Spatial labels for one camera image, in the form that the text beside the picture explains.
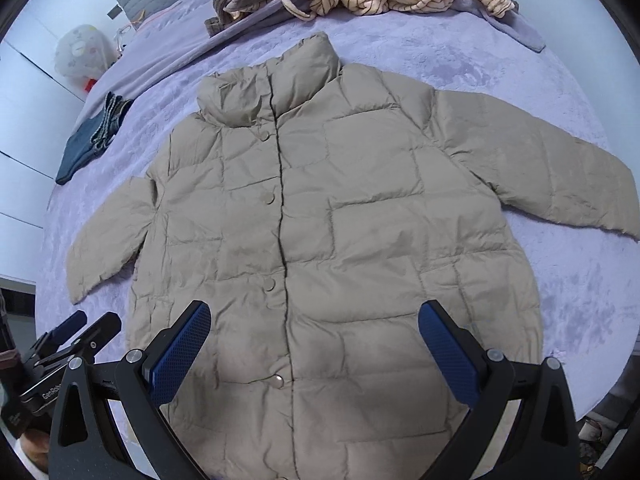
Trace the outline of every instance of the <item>metal screw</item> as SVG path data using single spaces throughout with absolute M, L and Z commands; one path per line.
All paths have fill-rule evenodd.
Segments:
M 142 359 L 142 350 L 135 349 L 127 352 L 127 361 L 130 363 L 137 363 Z
M 555 357 L 550 357 L 549 359 L 547 359 L 546 365 L 552 370 L 560 369 L 560 361 L 558 361 L 558 359 L 556 359 Z
M 498 350 L 497 348 L 489 348 L 486 351 L 486 356 L 489 358 L 489 361 L 493 361 L 494 363 L 499 363 L 504 359 L 502 350 Z
M 71 368 L 72 370 L 75 370 L 76 368 L 79 368 L 82 366 L 82 359 L 79 357 L 74 357 L 73 359 L 71 359 L 71 361 L 69 361 L 69 368 Z

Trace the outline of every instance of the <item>clear plastic bag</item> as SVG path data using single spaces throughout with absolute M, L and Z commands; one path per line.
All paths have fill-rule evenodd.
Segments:
M 60 39 L 55 67 L 66 77 L 100 79 L 116 59 L 114 46 L 103 33 L 91 25 L 79 25 Z

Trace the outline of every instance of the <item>beige puffer jacket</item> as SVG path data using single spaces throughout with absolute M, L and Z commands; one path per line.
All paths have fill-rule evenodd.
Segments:
M 342 66 L 324 34 L 206 77 L 198 102 L 82 229 L 67 279 L 78 302 L 139 253 L 131 348 L 209 304 L 168 419 L 218 478 L 417 480 L 464 415 L 418 334 L 424 300 L 541 358 L 500 202 L 640 235 L 614 156 L 486 95 Z

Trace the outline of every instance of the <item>jacket's left sleeve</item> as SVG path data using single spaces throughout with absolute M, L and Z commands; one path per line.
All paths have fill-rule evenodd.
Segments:
M 156 213 L 156 183 L 126 180 L 89 219 L 66 257 L 66 284 L 73 304 L 116 274 L 138 251 Z
M 429 130 L 504 204 L 552 222 L 640 237 L 631 171 L 597 146 L 472 92 L 436 91 Z

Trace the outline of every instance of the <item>bed sheet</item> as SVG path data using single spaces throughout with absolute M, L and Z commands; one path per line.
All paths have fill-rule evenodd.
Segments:
M 144 41 L 162 41 L 172 20 L 205 14 L 210 0 L 181 0 L 143 27 L 126 56 L 145 62 Z M 126 322 L 133 266 L 98 286 L 78 306 L 66 289 L 65 260 L 82 225 L 127 177 L 142 175 L 171 131 L 197 110 L 196 88 L 213 72 L 279 56 L 324 30 L 343 62 L 398 72 L 440 89 L 485 92 L 608 149 L 602 126 L 580 87 L 547 48 L 536 54 L 471 14 L 389 12 L 356 17 L 334 10 L 312 22 L 292 20 L 248 34 L 169 75 L 132 106 L 107 152 L 56 188 L 46 213 L 37 282 L 36 329 L 50 330 L 77 308 L 89 322 L 111 310 Z M 563 363 L 578 418 L 616 382 L 640 325 L 640 248 L 630 238 L 549 224 L 505 210 L 533 267 L 541 297 L 544 353 Z M 99 360 L 122 357 L 120 334 Z

